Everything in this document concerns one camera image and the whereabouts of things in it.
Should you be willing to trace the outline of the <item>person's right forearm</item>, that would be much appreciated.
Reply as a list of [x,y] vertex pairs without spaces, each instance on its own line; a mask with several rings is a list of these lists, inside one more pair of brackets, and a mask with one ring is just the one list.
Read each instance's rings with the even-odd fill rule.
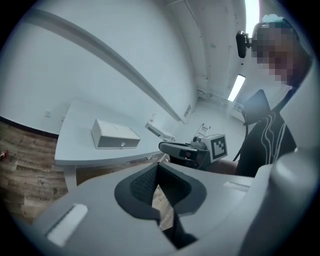
[[211,171],[218,174],[234,175],[236,173],[238,161],[218,160],[213,163]]

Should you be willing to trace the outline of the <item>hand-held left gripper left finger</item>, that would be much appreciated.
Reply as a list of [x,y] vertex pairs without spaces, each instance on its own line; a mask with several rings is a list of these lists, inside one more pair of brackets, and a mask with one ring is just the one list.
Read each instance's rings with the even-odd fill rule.
[[138,219],[116,201],[115,188],[126,177],[153,167],[137,165],[89,179],[51,204],[33,222],[42,235],[74,205],[87,208],[81,223],[60,248],[65,256],[167,256],[176,247],[155,220]]

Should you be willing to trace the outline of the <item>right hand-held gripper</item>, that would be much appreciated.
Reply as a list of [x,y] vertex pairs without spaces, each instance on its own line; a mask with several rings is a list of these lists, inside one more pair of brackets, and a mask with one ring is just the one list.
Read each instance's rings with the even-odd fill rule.
[[169,155],[173,164],[205,171],[211,164],[228,155],[226,136],[195,136],[190,143],[159,143],[159,150]]

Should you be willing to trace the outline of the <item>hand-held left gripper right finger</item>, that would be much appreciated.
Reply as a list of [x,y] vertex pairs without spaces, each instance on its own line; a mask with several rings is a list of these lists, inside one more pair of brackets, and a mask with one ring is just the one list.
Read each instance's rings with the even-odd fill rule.
[[151,173],[173,207],[173,226],[152,239],[152,256],[245,256],[252,216],[238,210],[252,178],[164,163]]

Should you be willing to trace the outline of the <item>grey drawer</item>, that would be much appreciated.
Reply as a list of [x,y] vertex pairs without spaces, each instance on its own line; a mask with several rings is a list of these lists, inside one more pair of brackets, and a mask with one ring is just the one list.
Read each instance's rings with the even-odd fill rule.
[[98,149],[134,149],[140,143],[139,139],[102,138]]

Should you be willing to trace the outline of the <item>long ceiling light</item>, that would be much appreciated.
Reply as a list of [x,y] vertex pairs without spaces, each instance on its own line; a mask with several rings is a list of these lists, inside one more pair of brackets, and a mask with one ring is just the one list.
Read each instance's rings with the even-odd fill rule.
[[244,82],[246,80],[246,77],[241,75],[241,74],[238,74],[237,77],[236,77],[236,80],[234,82],[234,85],[232,87],[232,90],[227,98],[228,101],[230,102],[233,102],[236,97],[238,96]]
[[245,32],[252,37],[254,27],[260,21],[259,0],[244,0],[245,3]]

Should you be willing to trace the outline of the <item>large white table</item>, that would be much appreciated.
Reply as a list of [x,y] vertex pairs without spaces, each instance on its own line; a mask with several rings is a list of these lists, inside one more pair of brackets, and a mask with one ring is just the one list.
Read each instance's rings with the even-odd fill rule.
[[[135,149],[96,149],[91,134],[96,119],[133,128],[141,140]],[[77,187],[76,170],[121,164],[158,155],[161,140],[136,120],[110,108],[74,99],[64,118],[55,149],[68,191]]]

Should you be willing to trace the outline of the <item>white rectangular box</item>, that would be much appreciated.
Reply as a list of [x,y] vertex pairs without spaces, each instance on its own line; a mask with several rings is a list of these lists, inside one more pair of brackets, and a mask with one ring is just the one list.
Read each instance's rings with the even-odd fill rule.
[[100,119],[96,119],[91,129],[91,136],[97,148],[99,141],[102,138],[117,138],[125,140],[141,140],[140,136],[128,126],[120,124],[109,123]]

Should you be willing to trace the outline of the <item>person's black printed shirt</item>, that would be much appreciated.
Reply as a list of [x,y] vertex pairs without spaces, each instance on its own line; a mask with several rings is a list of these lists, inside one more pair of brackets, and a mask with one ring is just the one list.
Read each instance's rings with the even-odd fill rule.
[[259,120],[243,142],[235,175],[255,177],[258,169],[274,164],[281,156],[296,149],[288,126],[280,111],[295,94],[292,88],[266,117]]

